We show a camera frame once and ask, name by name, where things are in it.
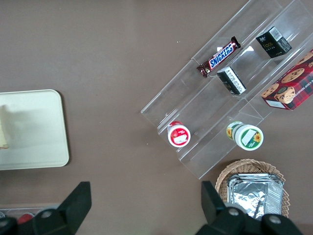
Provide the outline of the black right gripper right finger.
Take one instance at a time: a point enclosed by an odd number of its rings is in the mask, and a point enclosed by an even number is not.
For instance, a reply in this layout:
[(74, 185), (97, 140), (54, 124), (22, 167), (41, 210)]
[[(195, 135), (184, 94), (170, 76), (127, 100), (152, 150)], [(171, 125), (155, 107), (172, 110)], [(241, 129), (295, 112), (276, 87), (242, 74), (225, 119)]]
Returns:
[(262, 235), (261, 222), (235, 207), (227, 207), (210, 181), (201, 183), (201, 207), (207, 223), (201, 235)]

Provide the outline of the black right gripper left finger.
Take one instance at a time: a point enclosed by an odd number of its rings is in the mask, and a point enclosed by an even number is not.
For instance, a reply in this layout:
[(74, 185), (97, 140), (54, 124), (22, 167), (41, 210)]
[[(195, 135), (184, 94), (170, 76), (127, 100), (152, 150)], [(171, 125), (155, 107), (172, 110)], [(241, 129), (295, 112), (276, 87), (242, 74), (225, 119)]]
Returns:
[(91, 205), (90, 182), (80, 182), (57, 208), (45, 209), (32, 219), (34, 234), (76, 234)]

